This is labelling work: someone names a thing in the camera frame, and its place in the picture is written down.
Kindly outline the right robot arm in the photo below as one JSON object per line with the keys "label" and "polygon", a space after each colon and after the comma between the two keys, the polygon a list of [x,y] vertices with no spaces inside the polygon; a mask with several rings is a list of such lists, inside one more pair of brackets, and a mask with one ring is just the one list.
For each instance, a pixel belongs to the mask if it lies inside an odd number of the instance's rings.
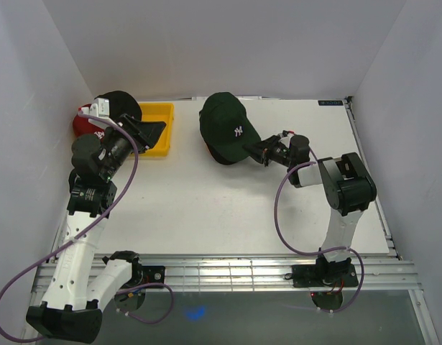
{"label": "right robot arm", "polygon": [[249,156],[265,167],[276,162],[287,168],[280,183],[295,188],[322,185],[331,208],[326,238],[315,253],[313,276],[323,285],[332,285],[349,273],[349,249],[359,219],[377,197],[377,188],[359,154],[350,152],[340,157],[318,159],[310,140],[291,131],[283,131],[263,141],[245,144]]}

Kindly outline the dark green NY cap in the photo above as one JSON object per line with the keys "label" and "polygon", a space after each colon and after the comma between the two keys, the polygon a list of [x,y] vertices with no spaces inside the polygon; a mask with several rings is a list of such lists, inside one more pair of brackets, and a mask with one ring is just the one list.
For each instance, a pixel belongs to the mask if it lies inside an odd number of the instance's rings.
{"label": "dark green NY cap", "polygon": [[243,146],[261,141],[246,108],[229,92],[214,93],[205,100],[199,111],[199,129],[205,144]]}

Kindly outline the black NY cap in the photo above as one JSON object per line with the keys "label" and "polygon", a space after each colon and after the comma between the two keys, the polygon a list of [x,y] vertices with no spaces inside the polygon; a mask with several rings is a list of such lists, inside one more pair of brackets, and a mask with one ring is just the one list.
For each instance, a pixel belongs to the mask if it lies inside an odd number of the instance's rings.
{"label": "black NY cap", "polygon": [[132,95],[125,91],[110,91],[96,98],[104,98],[109,100],[109,117],[117,122],[123,114],[141,121],[142,110]]}

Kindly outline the black cap gold logo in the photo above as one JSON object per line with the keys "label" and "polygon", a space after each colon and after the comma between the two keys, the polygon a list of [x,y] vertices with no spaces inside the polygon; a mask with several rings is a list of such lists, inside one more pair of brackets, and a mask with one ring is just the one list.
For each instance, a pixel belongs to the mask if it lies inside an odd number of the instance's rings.
{"label": "black cap gold logo", "polygon": [[233,165],[249,156],[240,144],[211,145],[206,143],[206,146],[212,158],[221,165]]}

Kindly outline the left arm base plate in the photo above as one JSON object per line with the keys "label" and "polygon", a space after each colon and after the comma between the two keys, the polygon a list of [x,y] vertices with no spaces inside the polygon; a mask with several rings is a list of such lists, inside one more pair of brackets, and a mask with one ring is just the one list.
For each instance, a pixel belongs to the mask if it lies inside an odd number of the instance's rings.
{"label": "left arm base plate", "polygon": [[120,288],[123,290],[148,283],[164,283],[165,270],[165,266],[133,265],[131,279],[124,283]]}

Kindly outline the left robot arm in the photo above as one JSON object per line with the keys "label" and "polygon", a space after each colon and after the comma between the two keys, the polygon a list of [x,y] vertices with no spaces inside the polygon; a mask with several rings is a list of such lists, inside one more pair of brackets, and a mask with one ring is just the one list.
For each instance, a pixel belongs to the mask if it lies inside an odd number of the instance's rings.
{"label": "left robot arm", "polygon": [[152,149],[166,124],[139,121],[128,114],[103,122],[103,139],[83,134],[72,144],[65,239],[41,303],[27,311],[28,324],[46,338],[92,343],[107,304],[121,289],[133,290],[144,282],[144,270],[133,251],[106,257],[99,276],[93,282],[88,278],[111,209],[121,198],[113,176],[130,155]]}

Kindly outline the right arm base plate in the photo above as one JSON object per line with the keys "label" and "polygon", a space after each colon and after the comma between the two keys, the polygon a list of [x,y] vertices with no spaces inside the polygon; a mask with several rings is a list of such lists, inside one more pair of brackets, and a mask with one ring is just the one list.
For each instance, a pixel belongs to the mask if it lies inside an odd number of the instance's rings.
{"label": "right arm base plate", "polygon": [[295,288],[344,287],[356,288],[359,280],[352,264],[341,269],[327,270],[317,268],[314,264],[296,264],[291,267],[291,280]]}

